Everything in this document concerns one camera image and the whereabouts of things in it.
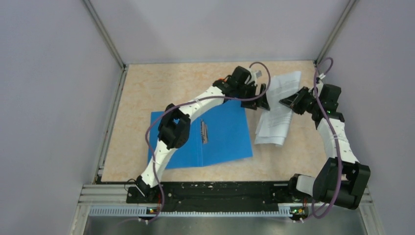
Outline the printed paper sheet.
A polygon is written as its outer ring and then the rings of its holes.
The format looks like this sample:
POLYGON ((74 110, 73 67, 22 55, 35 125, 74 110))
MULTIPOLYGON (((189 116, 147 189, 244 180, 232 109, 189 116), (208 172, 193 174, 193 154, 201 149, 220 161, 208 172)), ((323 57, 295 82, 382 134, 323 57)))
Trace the printed paper sheet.
POLYGON ((300 79, 301 71, 293 71, 271 78, 270 88, 266 92, 270 110, 263 111, 260 116, 255 131, 254 144, 272 143, 279 147, 284 145, 294 112, 279 101, 299 90, 300 79))

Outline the blue file folder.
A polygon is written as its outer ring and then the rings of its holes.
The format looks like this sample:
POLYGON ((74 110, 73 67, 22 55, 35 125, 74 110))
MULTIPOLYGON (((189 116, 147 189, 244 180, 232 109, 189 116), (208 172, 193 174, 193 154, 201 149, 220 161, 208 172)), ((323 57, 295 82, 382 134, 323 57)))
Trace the blue file folder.
POLYGON ((239 101, 231 100, 192 122, 188 141, 173 154, 166 168, 204 167, 252 156, 245 109, 239 101), (207 144, 201 140, 201 119, 207 124, 207 144))

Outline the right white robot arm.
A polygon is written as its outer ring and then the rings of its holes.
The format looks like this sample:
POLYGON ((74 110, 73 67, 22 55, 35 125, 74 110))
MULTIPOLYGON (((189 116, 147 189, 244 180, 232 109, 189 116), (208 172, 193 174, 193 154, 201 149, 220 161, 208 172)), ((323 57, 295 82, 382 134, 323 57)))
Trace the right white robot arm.
POLYGON ((358 208, 368 184, 370 167, 361 164, 345 134, 345 119, 337 112, 342 89, 335 85, 303 87, 280 104, 294 113, 311 114, 327 157, 317 177, 295 174, 288 183, 287 196, 294 202, 305 196, 323 203, 354 210, 358 208))

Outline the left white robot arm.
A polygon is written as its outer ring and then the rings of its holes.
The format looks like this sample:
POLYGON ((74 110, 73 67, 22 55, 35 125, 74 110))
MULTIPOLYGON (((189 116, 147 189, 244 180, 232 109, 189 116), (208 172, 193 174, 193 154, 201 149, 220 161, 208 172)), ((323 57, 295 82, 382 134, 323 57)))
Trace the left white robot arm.
POLYGON ((185 145, 192 122, 210 109, 229 100, 256 102, 266 96, 271 84, 258 84, 259 71, 237 66, 232 74, 215 80, 196 98, 178 105, 169 104, 164 113, 146 130, 145 141, 151 151, 151 160, 135 182, 138 196, 152 202, 157 196, 155 187, 161 186, 162 174, 173 154, 185 145))

